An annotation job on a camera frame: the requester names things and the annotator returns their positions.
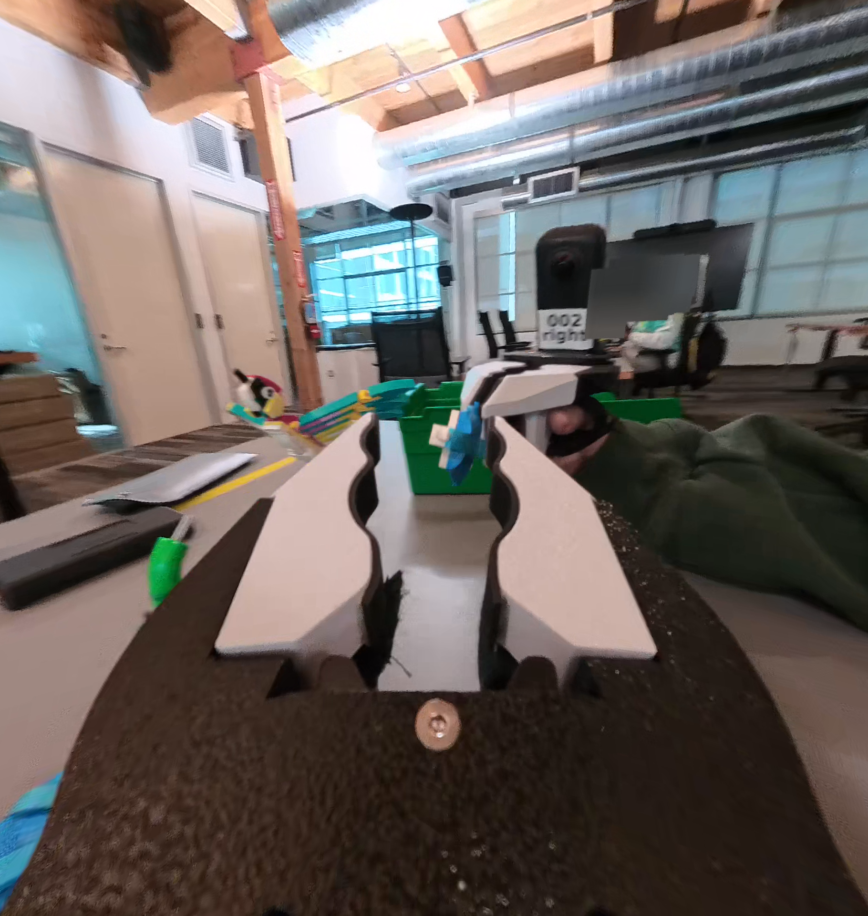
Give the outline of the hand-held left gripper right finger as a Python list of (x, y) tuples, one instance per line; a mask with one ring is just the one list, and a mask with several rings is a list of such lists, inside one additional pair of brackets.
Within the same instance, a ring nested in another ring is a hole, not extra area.
[(593, 497), (506, 419), (491, 422), (486, 651), (554, 665), (657, 657)]

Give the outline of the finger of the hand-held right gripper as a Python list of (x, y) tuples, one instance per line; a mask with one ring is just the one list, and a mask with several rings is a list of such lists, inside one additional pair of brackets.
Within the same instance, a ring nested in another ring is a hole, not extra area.
[(573, 403), (579, 384), (578, 367), (540, 367), (505, 373), (485, 396), (482, 418), (544, 413)]
[(488, 361), (477, 364), (465, 375), (462, 389), (462, 410), (470, 408), (474, 403), (480, 407), (486, 405), (491, 397), (490, 383), (500, 383), (507, 375), (514, 375), (528, 371), (526, 364), (520, 361)]

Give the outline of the blue white lego piece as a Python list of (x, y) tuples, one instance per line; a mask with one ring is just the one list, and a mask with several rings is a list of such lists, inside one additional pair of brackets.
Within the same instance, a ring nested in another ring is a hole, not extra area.
[(481, 416), (481, 403), (474, 401), (459, 410), (452, 410), (446, 424), (434, 423), (428, 444), (439, 450), (438, 466), (450, 478), (452, 487), (461, 487), (474, 464), (484, 458), (486, 439)]

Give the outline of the green lego plant base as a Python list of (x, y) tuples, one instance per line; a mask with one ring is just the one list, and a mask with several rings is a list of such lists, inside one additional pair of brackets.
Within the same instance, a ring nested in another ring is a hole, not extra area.
[(153, 609), (160, 607), (182, 579), (192, 527), (192, 518), (181, 515), (173, 531), (158, 537), (153, 544), (147, 564), (147, 589)]

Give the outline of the colourful lego parrot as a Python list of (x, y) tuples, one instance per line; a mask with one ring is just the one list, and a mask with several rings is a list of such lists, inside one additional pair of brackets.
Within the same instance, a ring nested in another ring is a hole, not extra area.
[(363, 415), (400, 419), (422, 385), (413, 380), (393, 380), (337, 398), (301, 415), (287, 412), (280, 385), (262, 375), (233, 370), (234, 400), (227, 412), (266, 434), (284, 435), (323, 447), (338, 438)]

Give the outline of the blue lego flower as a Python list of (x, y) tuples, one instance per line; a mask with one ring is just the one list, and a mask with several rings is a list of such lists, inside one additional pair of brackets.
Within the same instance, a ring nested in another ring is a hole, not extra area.
[(25, 792), (0, 821), (0, 913), (39, 844), (62, 772)]

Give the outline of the yellow tape strip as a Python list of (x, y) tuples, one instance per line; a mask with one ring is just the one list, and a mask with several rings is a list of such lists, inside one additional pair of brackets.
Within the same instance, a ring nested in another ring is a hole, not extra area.
[(246, 475), (236, 477), (233, 480), (228, 480), (216, 487), (211, 487), (207, 491), (176, 505), (174, 510), (179, 513), (183, 513), (188, 510), (197, 508), (205, 503), (211, 502), (214, 499), (233, 493), (237, 489), (248, 487), (251, 484), (256, 483), (256, 481), (268, 477), (269, 475), (274, 475), (275, 473), (278, 473), (290, 467), (291, 465), (296, 464), (297, 462), (297, 458), (287, 457), (273, 464), (268, 464)]

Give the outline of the white plastic bag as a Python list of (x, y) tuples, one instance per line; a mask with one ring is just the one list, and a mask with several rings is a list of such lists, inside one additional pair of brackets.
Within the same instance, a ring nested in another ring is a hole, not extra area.
[(634, 323), (624, 344), (641, 351), (676, 351), (680, 348), (682, 328), (686, 318), (683, 312), (670, 314), (664, 320)]

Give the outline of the silver foil pouch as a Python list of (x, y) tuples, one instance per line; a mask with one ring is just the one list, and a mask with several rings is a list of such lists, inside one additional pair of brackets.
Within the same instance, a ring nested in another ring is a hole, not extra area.
[(126, 483), (87, 497), (83, 505), (117, 515), (173, 508), (198, 496), (257, 460), (254, 452), (210, 452), (188, 456)]

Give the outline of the black floor lamp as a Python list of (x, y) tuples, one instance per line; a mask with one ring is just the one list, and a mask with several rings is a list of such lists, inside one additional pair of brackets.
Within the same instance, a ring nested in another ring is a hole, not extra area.
[(432, 207), (424, 202), (409, 201), (395, 206), (389, 215), (395, 222), (406, 223), (408, 225), (408, 266), (411, 274), (411, 286), (413, 294), (413, 304), (416, 310), (420, 306), (418, 295), (417, 281), (417, 245), (416, 245), (416, 225), (418, 221), (428, 219), (432, 215)]

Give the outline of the black flat device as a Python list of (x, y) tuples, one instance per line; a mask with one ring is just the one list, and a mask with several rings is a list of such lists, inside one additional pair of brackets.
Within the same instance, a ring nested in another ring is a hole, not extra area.
[(0, 560), (0, 602), (15, 612), (150, 555), (184, 515), (155, 507)]

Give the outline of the wooden pillar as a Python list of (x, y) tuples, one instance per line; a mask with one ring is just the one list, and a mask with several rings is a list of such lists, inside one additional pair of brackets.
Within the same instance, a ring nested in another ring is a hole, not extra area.
[(279, 97), (278, 76), (262, 67), (244, 79), (252, 117), (260, 173), (268, 196), (269, 223), (276, 262), (292, 367), (301, 407), (310, 411), (323, 403), (315, 342), (306, 319), (307, 269), (303, 258), (298, 209)]

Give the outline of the white door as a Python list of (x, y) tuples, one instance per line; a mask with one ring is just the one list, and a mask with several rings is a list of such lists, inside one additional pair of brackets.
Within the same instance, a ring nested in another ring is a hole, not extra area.
[(55, 146), (44, 147), (43, 170), (125, 442), (209, 426), (163, 182)]
[(225, 407), (238, 385), (234, 369), (266, 376), (290, 394), (267, 215), (201, 190), (190, 192), (190, 205), (211, 305), (204, 323), (212, 347), (214, 413), (219, 423), (232, 423)]

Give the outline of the cardboard box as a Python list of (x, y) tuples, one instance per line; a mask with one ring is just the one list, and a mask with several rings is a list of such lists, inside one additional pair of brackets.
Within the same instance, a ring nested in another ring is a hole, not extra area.
[(0, 377), (0, 456), (11, 476), (91, 457), (71, 395), (52, 374)]

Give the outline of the black wall screen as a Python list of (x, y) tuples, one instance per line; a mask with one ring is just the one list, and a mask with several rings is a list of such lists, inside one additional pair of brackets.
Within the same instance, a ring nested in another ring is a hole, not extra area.
[(755, 223), (720, 225), (714, 219), (636, 230), (630, 239), (608, 242), (607, 262), (639, 256), (706, 256), (704, 312), (738, 308)]

